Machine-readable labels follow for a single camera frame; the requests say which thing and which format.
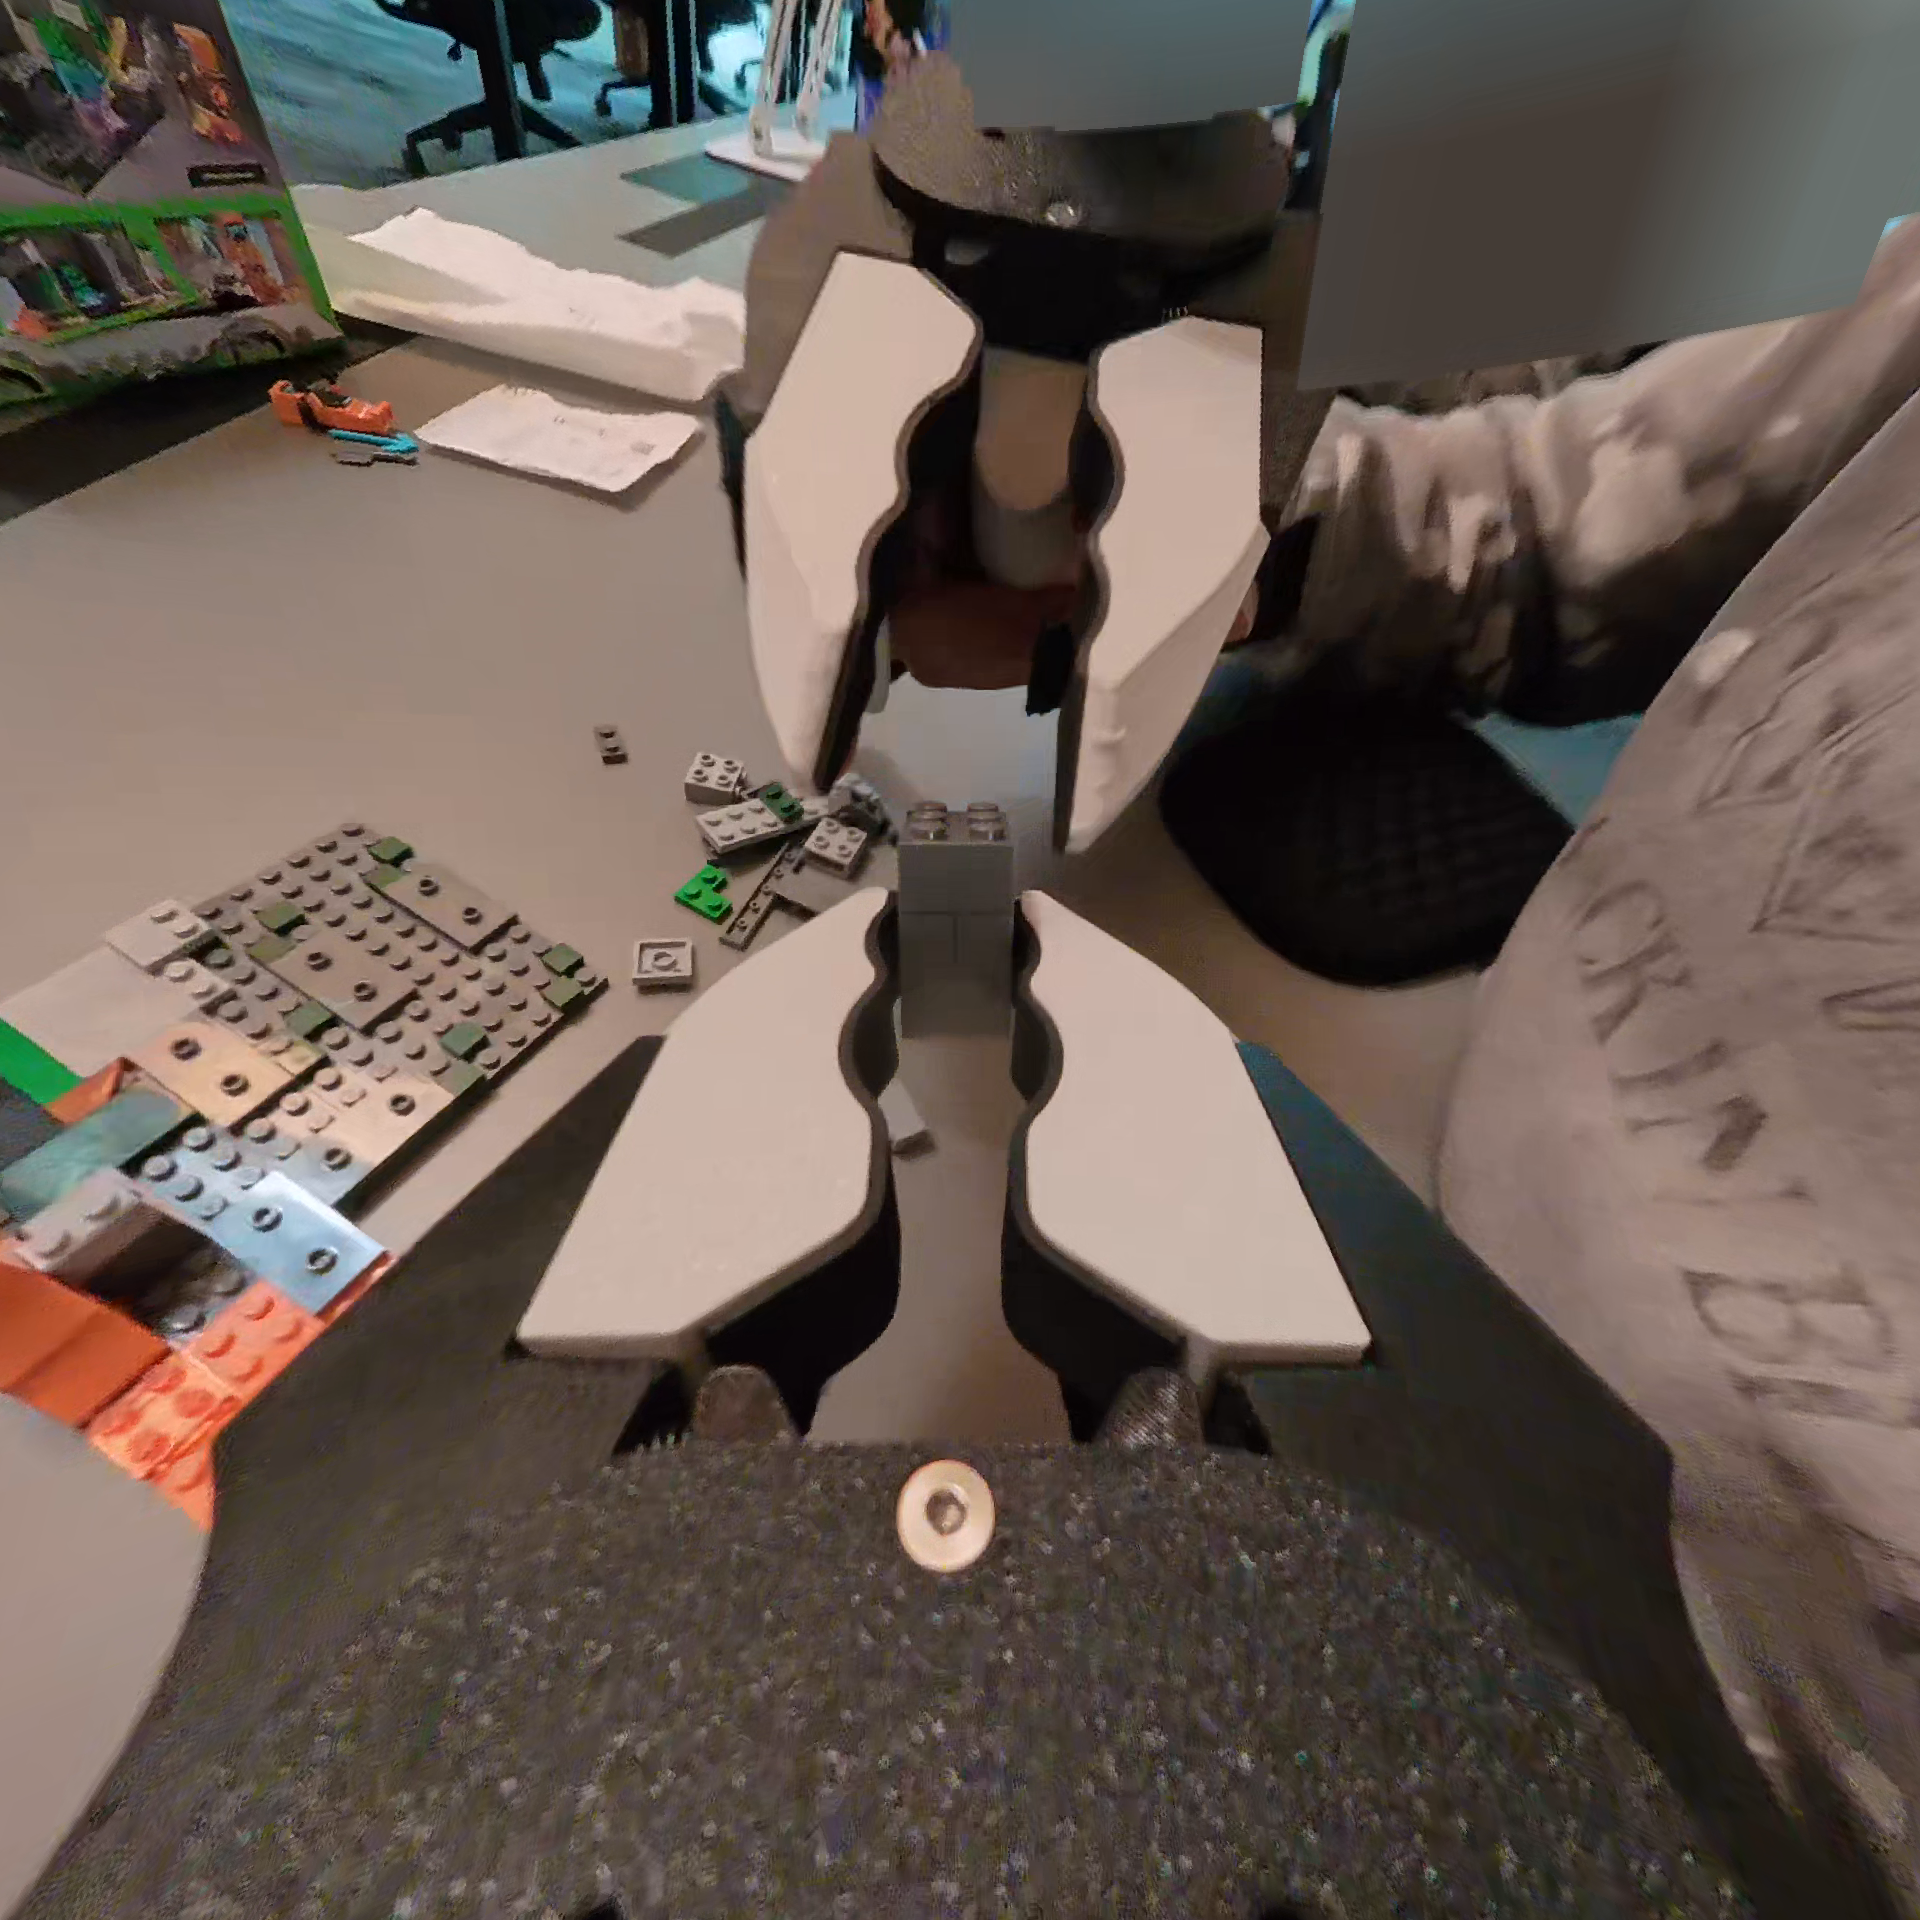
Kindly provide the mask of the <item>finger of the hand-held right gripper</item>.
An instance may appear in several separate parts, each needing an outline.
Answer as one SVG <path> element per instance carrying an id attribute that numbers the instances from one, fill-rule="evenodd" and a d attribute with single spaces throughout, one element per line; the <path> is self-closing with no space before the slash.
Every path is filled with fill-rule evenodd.
<path id="1" fill-rule="evenodd" d="M 1162 769 L 1266 551 L 1261 334 L 1180 319 L 1087 376 L 1111 487 L 1087 528 L 1092 603 L 1059 732 L 1053 846 L 1084 856 Z"/>
<path id="2" fill-rule="evenodd" d="M 858 743 L 912 497 L 968 475 L 983 329 L 924 268 L 839 254 L 742 449 L 752 672 L 796 786 Z"/>

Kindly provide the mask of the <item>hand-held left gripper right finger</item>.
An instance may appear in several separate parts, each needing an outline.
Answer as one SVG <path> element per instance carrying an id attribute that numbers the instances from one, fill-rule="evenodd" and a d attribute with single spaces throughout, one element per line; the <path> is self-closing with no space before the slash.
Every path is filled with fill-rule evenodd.
<path id="1" fill-rule="evenodd" d="M 1098 1430 L 1147 1371 L 1350 1369 L 1374 1335 L 1235 1033 L 1053 896 L 1014 906 L 1002 1315 Z"/>

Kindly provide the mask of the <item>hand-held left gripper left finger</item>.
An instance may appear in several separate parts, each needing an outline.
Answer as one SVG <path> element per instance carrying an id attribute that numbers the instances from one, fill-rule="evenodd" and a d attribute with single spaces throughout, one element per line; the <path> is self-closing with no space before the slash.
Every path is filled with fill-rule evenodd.
<path id="1" fill-rule="evenodd" d="M 901 1290 L 896 907 L 752 953 L 672 1022 L 517 1326 L 531 1356 L 766 1375 L 797 1430 Z"/>

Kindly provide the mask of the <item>torn white printed paper bag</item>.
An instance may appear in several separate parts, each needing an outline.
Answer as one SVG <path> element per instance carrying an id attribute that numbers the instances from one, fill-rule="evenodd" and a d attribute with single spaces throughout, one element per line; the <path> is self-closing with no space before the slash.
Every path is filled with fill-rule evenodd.
<path id="1" fill-rule="evenodd" d="M 672 403 L 707 401 L 744 361 L 744 300 L 707 279 L 562 268 L 426 209 L 309 243 L 339 314 L 494 360 Z"/>

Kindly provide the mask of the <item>long grey lego plate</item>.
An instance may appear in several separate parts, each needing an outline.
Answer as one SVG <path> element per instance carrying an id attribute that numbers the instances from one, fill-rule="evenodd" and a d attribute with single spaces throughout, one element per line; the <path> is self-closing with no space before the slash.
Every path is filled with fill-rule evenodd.
<path id="1" fill-rule="evenodd" d="M 768 814 L 754 801 L 744 801 L 733 808 L 699 810 L 692 814 L 692 823 L 711 858 L 726 859 L 747 856 L 756 848 L 776 846 L 797 835 L 807 835 L 827 814 L 824 795 L 796 795 L 807 802 L 807 819 L 796 827 L 784 827 L 776 817 Z"/>

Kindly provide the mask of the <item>grey lego wall section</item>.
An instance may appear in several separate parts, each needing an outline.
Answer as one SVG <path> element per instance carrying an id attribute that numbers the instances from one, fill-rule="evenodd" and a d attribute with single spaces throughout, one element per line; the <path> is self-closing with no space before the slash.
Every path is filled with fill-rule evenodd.
<path id="1" fill-rule="evenodd" d="M 1016 851 L 995 802 L 907 810 L 896 848 L 898 1017 L 907 1040 L 1007 1039 Z"/>

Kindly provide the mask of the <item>partly built grey lego model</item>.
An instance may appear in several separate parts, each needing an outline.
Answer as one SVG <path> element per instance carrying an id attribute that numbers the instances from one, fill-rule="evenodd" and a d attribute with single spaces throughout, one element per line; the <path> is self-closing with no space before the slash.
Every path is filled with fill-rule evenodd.
<path id="1" fill-rule="evenodd" d="M 5 1396 L 207 1535 L 234 1423 L 394 1268 L 362 1212 L 608 988 L 339 823 L 5 1003 Z"/>

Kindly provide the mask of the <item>person's right forearm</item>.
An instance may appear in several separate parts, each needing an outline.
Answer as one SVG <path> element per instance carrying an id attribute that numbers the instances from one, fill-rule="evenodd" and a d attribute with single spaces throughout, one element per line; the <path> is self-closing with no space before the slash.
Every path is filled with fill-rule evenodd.
<path id="1" fill-rule="evenodd" d="M 1332 401 L 1261 577 L 1291 671 L 1528 722 L 1630 714 L 1915 396 L 1915 283 L 1557 391 Z"/>

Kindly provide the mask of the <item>small orange lego figure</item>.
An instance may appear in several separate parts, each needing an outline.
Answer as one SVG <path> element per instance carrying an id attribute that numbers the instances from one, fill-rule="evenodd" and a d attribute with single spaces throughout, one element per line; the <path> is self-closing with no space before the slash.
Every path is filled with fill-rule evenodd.
<path id="1" fill-rule="evenodd" d="M 386 401 L 363 401 L 331 382 L 269 386 L 274 417 L 291 428 L 320 436 L 336 465 L 419 465 L 420 446 L 400 431 Z"/>

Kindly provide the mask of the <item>green lego set box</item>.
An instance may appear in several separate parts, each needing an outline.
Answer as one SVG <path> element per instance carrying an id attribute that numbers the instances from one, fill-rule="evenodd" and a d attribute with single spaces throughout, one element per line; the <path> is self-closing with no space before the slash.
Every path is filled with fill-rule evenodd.
<path id="1" fill-rule="evenodd" d="M 222 6 L 2 6 L 6 411 L 341 336 Z"/>

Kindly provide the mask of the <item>person's right hand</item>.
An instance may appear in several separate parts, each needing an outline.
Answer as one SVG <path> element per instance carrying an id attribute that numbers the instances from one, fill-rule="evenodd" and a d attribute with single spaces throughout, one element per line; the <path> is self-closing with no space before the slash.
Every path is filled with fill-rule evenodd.
<path id="1" fill-rule="evenodd" d="M 896 602 L 887 634 L 894 660 L 926 689 L 1023 689 L 1043 635 L 1075 607 L 1071 585 L 926 584 Z"/>

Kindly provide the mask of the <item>small torn white paper bag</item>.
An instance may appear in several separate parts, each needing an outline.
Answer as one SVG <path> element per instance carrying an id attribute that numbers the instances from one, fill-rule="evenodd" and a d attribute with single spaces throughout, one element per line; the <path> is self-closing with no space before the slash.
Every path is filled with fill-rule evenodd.
<path id="1" fill-rule="evenodd" d="M 699 436 L 686 414 L 618 414 L 547 391 L 494 386 L 420 423 L 423 449 L 597 497 L 635 491 Z"/>

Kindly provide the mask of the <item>white stand with black board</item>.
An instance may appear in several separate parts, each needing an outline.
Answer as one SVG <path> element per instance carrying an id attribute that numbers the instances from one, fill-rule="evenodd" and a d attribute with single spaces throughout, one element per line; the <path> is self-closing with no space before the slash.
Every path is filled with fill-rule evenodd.
<path id="1" fill-rule="evenodd" d="M 747 126 L 707 143 L 709 161 L 799 183 L 824 156 L 823 103 L 840 42 L 840 2 L 773 2 Z"/>

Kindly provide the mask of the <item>grey splattered hoodie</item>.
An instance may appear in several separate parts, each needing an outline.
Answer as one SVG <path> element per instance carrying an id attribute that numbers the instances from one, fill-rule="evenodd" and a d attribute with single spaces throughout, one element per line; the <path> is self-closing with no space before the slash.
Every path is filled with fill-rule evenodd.
<path id="1" fill-rule="evenodd" d="M 1915 1916 L 1915 396 L 1634 710 L 1478 988 L 1456 1228 L 1661 1435 L 1744 1742 Z"/>

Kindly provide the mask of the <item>black office chair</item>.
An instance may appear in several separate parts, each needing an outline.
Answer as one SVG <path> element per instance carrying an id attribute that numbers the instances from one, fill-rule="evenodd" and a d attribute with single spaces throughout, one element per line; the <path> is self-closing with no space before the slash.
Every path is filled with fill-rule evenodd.
<path id="1" fill-rule="evenodd" d="M 448 60 L 476 56 L 483 96 L 412 129 L 403 139 L 403 167 L 413 182 L 428 176 L 426 145 L 458 154 L 467 135 L 488 135 L 495 161 L 518 161 L 531 139 L 556 151 L 576 151 L 582 143 L 552 123 L 538 105 L 552 99 L 543 60 L 574 42 L 587 42 L 604 22 L 597 2 L 378 2 L 386 19 L 444 34 Z M 538 105 L 520 99 L 520 84 Z"/>

